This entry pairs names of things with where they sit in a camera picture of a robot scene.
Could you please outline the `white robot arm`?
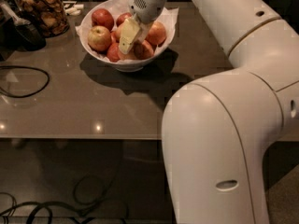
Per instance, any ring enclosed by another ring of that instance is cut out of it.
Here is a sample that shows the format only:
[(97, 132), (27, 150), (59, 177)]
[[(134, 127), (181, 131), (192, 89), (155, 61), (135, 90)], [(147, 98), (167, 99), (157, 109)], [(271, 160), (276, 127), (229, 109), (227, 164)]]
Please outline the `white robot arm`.
[(185, 85), (164, 110), (177, 224), (269, 224), (263, 155), (298, 118), (298, 35), (263, 0), (192, 1), (232, 69)]

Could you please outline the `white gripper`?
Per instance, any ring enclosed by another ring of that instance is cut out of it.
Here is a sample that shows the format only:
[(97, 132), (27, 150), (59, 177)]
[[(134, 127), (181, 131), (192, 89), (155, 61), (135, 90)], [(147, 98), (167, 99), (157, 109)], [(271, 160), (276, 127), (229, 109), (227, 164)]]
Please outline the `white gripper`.
[(155, 21), (164, 9), (166, 0), (127, 0), (130, 12), (136, 15), (140, 23), (134, 18), (127, 18), (121, 25), (120, 51), (128, 54), (134, 43), (142, 43)]

